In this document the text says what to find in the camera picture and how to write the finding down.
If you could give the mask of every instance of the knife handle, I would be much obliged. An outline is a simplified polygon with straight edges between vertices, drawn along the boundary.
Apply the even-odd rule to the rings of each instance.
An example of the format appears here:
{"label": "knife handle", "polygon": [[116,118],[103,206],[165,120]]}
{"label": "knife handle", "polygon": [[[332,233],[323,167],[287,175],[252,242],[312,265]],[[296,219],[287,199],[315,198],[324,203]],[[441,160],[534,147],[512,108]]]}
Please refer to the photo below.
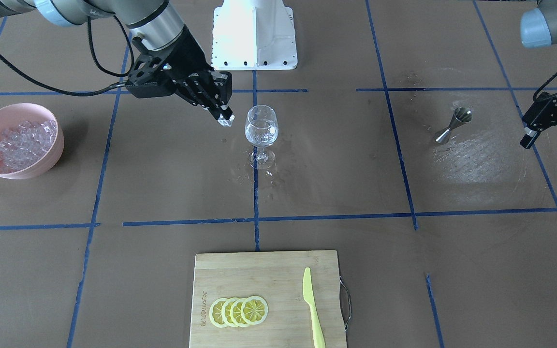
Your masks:
{"label": "knife handle", "polygon": [[325,341],[323,340],[323,333],[321,331],[321,325],[319,324],[317,308],[315,308],[315,306],[310,306],[310,308],[311,325],[313,328],[313,344],[315,345],[315,348],[325,348]]}

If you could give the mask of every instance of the blue joint cap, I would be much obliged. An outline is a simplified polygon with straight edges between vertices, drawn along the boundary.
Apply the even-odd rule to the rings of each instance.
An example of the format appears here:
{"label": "blue joint cap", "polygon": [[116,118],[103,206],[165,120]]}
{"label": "blue joint cap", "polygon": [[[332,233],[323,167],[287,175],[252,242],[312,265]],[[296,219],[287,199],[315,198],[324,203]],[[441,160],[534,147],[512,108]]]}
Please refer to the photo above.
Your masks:
{"label": "blue joint cap", "polygon": [[59,13],[57,7],[53,4],[52,0],[36,0],[36,7],[38,11],[46,18],[49,22],[60,27],[74,27],[77,26],[74,23],[68,21],[64,16]]}
{"label": "blue joint cap", "polygon": [[521,17],[521,43],[526,48],[551,46],[551,33],[540,9],[533,9]]}

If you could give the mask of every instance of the jigger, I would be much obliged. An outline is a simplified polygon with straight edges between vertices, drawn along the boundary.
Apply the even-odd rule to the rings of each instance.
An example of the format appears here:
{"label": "jigger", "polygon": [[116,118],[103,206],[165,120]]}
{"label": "jigger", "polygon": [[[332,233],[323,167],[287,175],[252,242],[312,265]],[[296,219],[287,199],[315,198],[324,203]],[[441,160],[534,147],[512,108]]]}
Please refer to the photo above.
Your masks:
{"label": "jigger", "polygon": [[448,143],[448,139],[451,138],[451,132],[459,126],[463,126],[471,121],[471,111],[468,108],[456,108],[453,114],[453,119],[451,119],[450,125],[443,130],[440,130],[435,134],[436,143],[443,145]]}

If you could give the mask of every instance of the cutting board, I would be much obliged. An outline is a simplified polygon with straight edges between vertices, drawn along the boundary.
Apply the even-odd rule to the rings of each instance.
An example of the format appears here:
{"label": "cutting board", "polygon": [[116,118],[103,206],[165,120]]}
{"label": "cutting board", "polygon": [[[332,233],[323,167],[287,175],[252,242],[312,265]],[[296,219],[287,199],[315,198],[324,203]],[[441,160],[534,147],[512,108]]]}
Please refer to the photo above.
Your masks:
{"label": "cutting board", "polygon": [[[327,348],[347,348],[334,250],[198,254],[192,291],[190,348],[313,348],[311,314],[302,277],[311,267],[319,322]],[[210,306],[221,297],[259,295],[268,316],[247,328],[217,328]]]}

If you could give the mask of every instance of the logo on cutting board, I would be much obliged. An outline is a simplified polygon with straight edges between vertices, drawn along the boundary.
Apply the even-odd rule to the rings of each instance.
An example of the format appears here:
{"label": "logo on cutting board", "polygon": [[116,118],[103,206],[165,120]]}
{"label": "logo on cutting board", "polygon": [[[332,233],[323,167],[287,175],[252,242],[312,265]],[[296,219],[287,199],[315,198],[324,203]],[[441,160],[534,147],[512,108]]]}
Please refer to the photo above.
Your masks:
{"label": "logo on cutting board", "polygon": [[203,291],[201,295],[201,326],[205,326],[207,319],[207,292]]}

